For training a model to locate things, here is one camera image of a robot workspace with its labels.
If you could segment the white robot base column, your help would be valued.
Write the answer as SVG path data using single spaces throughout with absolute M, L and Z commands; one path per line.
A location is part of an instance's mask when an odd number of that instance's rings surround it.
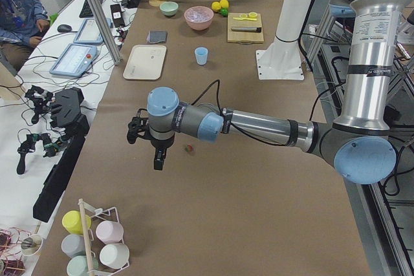
M 311 0 L 284 0 L 274 42 L 256 51 L 260 80 L 303 80 L 298 40 Z

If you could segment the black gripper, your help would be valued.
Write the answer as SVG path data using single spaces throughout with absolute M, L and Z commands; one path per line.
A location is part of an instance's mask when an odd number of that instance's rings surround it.
M 153 168 L 157 171 L 162 171 L 164 167 L 164 161 L 167 155 L 167 148 L 171 147 L 174 143 L 175 137 L 171 136 L 166 140 L 151 138 L 151 144 L 155 148 L 155 156 L 153 161 Z

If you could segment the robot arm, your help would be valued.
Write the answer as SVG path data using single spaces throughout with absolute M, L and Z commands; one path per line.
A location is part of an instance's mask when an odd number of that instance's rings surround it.
M 237 129 L 269 145 L 299 147 L 323 158 L 347 180 L 373 184 L 397 166 L 384 121 L 393 73 L 397 28 L 412 0 L 331 0 L 355 13 L 342 111 L 332 123 L 299 123 L 218 107 L 194 106 L 168 87 L 153 89 L 147 99 L 144 136 L 155 147 L 154 167 L 162 169 L 176 133 L 213 142 L 219 133 Z

